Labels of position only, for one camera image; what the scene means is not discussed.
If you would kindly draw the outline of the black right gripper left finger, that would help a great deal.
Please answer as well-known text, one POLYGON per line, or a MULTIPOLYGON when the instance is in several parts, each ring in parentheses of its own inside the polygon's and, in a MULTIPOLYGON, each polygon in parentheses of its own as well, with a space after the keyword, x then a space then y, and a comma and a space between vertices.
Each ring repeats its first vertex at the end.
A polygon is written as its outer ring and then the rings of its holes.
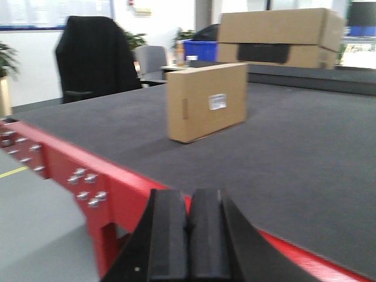
POLYGON ((186 225, 182 194, 153 189, 139 224, 102 281, 187 281, 186 225))

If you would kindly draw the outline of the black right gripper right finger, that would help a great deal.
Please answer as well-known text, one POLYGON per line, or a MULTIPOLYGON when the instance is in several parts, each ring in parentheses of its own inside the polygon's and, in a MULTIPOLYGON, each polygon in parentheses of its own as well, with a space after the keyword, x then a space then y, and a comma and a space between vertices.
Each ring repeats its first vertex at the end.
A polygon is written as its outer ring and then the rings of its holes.
POLYGON ((229 195, 197 189, 189 213, 191 281, 317 281, 272 246, 229 195))

